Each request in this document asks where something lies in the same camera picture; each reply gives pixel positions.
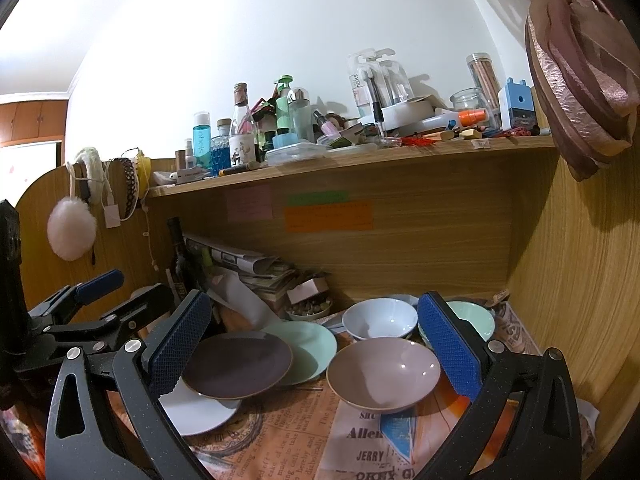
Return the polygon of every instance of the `orange cap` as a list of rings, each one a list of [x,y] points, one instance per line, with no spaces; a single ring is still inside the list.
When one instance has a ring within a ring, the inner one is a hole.
[[[458,112],[458,119],[463,126],[473,126],[486,120],[486,110],[484,108],[480,108],[479,110],[462,110]]]

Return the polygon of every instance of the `cabinet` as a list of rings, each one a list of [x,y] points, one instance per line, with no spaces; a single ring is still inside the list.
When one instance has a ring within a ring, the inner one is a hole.
[[[65,138],[68,101],[26,101],[0,105],[0,148]]]

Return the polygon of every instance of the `pink bowl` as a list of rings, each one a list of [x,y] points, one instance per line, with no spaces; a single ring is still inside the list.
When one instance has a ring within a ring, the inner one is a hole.
[[[395,413],[429,395],[440,364],[424,346],[397,337],[365,339],[340,350],[326,371],[344,402],[371,413]]]

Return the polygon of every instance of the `pink box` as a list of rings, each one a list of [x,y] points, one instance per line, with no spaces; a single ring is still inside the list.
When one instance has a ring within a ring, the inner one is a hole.
[[[295,288],[287,291],[289,301],[291,304],[299,303],[300,301],[308,300],[309,298],[329,290],[329,285],[326,284],[324,278],[313,278],[306,280],[305,283],[301,283]]]

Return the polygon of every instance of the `ceiling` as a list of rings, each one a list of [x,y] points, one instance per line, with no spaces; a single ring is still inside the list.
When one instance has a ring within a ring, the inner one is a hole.
[[[20,0],[0,28],[0,102],[67,92],[96,35],[125,0]]]

